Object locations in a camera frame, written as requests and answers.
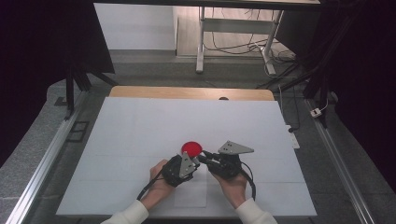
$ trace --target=white sweater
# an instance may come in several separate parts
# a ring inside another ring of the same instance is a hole
[[[264,212],[260,207],[249,199],[235,209],[236,214],[244,224],[276,224],[270,213]],[[114,214],[102,224],[140,224],[149,216],[149,211],[138,200],[123,212]]]

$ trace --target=red lid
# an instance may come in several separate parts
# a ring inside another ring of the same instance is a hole
[[[189,157],[196,157],[202,152],[202,147],[196,142],[188,142],[181,147],[181,153],[187,152]]]

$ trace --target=desk leg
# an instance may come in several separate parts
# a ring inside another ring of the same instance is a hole
[[[201,7],[201,15],[199,18],[200,35],[199,35],[197,67],[196,67],[197,74],[201,74],[204,72],[204,25],[205,25],[205,7]]]
[[[283,13],[283,11],[277,11],[277,15],[274,20],[273,28],[271,30],[271,33],[268,35],[267,44],[265,45],[265,48],[262,49],[262,57],[264,58],[265,67],[267,68],[269,76],[276,75],[274,65],[271,62],[270,50],[271,50],[272,43],[274,41],[277,26],[279,25],[279,21],[280,21],[280,17],[282,16],[282,13]]]

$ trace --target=white power adapter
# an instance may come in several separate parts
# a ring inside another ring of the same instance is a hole
[[[313,109],[311,110],[311,116],[314,118],[317,118],[321,115],[321,111],[319,110],[319,108]]]

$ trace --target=person's right hand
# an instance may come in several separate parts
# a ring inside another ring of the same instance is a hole
[[[224,196],[230,202],[234,209],[244,203],[247,199],[245,191],[247,188],[247,180],[241,174],[232,179],[225,180],[218,175],[212,174],[220,183]]]

